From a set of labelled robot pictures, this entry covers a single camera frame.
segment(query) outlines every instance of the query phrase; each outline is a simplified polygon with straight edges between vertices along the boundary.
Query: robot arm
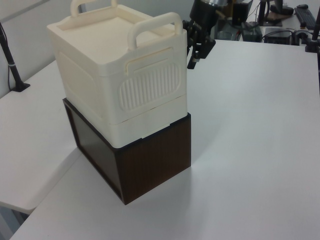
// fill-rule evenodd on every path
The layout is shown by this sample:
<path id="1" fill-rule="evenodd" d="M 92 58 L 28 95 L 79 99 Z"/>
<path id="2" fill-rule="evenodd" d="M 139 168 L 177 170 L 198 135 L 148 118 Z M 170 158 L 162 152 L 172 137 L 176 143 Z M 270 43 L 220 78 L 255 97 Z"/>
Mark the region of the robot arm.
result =
<path id="1" fill-rule="evenodd" d="M 227 0 L 194 0 L 190 21 L 183 21 L 187 31 L 187 54 L 192 47 L 192 55 L 188 69 L 194 69 L 200 59 L 205 59 L 215 46 L 216 41 L 210 37 L 211 29 L 217 24 L 221 11 L 227 5 Z"/>

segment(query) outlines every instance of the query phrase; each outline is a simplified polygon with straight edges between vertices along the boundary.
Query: ribbed panel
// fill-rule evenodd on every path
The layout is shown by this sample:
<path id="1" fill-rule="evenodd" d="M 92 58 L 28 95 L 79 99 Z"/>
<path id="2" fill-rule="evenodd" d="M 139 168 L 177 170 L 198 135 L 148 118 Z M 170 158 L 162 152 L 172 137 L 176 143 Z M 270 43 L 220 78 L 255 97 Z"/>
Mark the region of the ribbed panel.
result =
<path id="1" fill-rule="evenodd" d="M 129 78 L 120 87 L 119 101 L 124 110 L 133 110 L 177 90 L 180 71 L 176 64 Z"/>

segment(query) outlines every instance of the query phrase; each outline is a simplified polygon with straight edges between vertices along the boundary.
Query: computer mouse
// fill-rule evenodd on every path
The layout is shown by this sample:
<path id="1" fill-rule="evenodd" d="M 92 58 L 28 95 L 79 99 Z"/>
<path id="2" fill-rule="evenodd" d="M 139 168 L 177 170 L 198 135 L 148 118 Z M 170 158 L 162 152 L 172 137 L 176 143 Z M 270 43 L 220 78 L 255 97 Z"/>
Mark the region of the computer mouse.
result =
<path id="1" fill-rule="evenodd" d="M 309 6 L 307 4 L 301 4 L 301 5 L 298 5 L 296 6 L 298 9 L 308 9 Z"/>

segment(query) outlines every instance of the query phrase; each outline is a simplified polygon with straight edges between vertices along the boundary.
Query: table surface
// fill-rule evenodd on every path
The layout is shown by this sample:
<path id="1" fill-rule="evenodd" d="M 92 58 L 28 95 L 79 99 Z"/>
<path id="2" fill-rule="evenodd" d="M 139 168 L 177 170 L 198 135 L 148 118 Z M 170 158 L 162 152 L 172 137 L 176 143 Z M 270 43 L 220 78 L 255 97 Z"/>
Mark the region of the table surface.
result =
<path id="1" fill-rule="evenodd" d="M 81 155 L 12 240 L 320 239 L 317 56 L 218 40 L 187 77 L 190 168 L 123 205 Z"/>
<path id="2" fill-rule="evenodd" d="M 80 156 L 56 62 L 0 99 L 0 206 L 30 214 Z"/>

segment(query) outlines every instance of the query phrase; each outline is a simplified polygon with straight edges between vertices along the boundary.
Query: black metal stand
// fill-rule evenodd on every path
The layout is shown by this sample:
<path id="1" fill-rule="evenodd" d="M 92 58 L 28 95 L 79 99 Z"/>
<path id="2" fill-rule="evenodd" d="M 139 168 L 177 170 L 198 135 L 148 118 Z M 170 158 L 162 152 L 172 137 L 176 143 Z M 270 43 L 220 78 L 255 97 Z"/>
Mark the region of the black metal stand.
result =
<path id="1" fill-rule="evenodd" d="M 30 87 L 30 84 L 24 83 L 20 78 L 18 69 L 17 69 L 15 61 L 11 55 L 11 52 L 10 52 L 10 49 L 8 46 L 8 41 L 7 41 L 7 38 L 6 38 L 5 33 L 3 31 L 3 27 L 1 25 L 1 23 L 0 23 L 0 44 L 3 49 L 5 58 L 8 62 L 8 66 L 9 66 L 9 68 L 12 72 L 13 78 L 15 80 L 15 87 L 12 88 L 11 90 L 15 91 L 15 92 L 22 92 L 26 88 Z"/>
<path id="2" fill-rule="evenodd" d="M 312 38 L 311 40 L 307 41 L 305 46 L 306 52 L 319 54 L 319 43 L 318 43 L 319 31 L 320 31 L 320 7 L 318 11 L 318 16 L 316 17 Z"/>
<path id="3" fill-rule="evenodd" d="M 282 27 L 281 20 L 276 21 L 266 21 L 269 11 L 270 11 L 270 5 L 268 5 L 268 10 L 265 16 L 265 10 L 266 10 L 266 2 L 261 1 L 260 2 L 260 8 L 259 8 L 259 15 L 258 15 L 258 23 L 260 26 L 264 27 Z"/>

